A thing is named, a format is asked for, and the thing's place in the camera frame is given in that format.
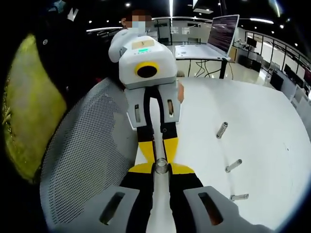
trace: black jacket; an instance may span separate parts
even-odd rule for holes
[[[120,87],[119,66],[108,57],[111,43],[87,34],[67,14],[50,14],[38,21],[35,30],[43,67],[71,107],[96,83],[111,78]]]

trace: ceiling light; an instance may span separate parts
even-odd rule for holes
[[[271,23],[274,24],[271,20],[267,19],[262,19],[262,18],[250,18],[251,21],[257,21],[257,22],[262,22],[262,23]]]
[[[170,17],[173,17],[174,0],[170,0]]]
[[[109,30],[109,29],[121,29],[122,27],[108,27],[108,28],[94,28],[94,29],[89,29],[86,32],[97,32],[97,31],[103,31],[103,30]]]
[[[280,9],[279,9],[278,4],[277,4],[276,1],[275,1],[275,3],[276,3],[276,13],[277,13],[277,17],[280,18],[280,16],[281,16],[281,14],[280,14]]]

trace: monitor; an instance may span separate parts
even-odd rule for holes
[[[305,76],[303,78],[308,85],[311,86],[311,71],[305,68]]]
[[[207,43],[229,54],[239,18],[239,15],[213,18]]]
[[[253,38],[247,38],[247,44],[250,45],[250,46],[253,46],[254,48],[257,47],[257,41],[254,40]]]
[[[288,64],[285,64],[284,72],[289,75],[291,73],[292,69],[289,67]]]
[[[284,80],[276,73],[273,72],[270,80],[270,84],[278,91],[282,89]]]
[[[287,77],[289,77],[295,84],[303,87],[304,81],[289,67],[289,65],[285,65],[284,72],[286,73]]]

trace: laptop screen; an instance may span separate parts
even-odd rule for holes
[[[211,44],[228,54],[235,29],[239,22],[239,15],[221,16],[213,18],[208,44]]]

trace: cable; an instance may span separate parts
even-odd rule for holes
[[[191,70],[191,59],[190,59],[190,63],[189,63],[188,77],[190,75],[190,70]]]
[[[213,74],[213,73],[219,72],[220,70],[221,70],[221,69],[218,69],[218,70],[213,71],[213,72],[211,72],[211,73],[207,73],[207,74],[205,75],[205,77],[206,77],[207,75],[210,75],[210,74]]]
[[[204,78],[206,78],[207,75],[209,76],[209,78],[211,78],[210,75],[209,75],[209,71],[208,71],[208,69],[206,68],[206,63],[204,63],[204,66],[205,66],[205,69],[206,69],[206,72],[207,72],[207,74],[204,76]]]
[[[197,72],[197,74],[200,73],[201,69],[203,69],[203,72],[202,72],[201,74],[196,75],[195,77],[199,77],[200,75],[202,75],[202,74],[205,73],[205,70],[204,70],[204,68],[203,68],[203,66],[202,66],[202,62],[203,62],[203,61],[201,60],[201,65],[199,65],[200,62],[196,62],[196,64],[200,67],[200,69],[199,69],[199,71]]]
[[[228,63],[229,63],[230,69],[231,69],[231,74],[232,74],[232,80],[233,80],[233,72],[232,72],[232,67],[231,67],[231,64],[230,64],[230,62],[228,62]]]

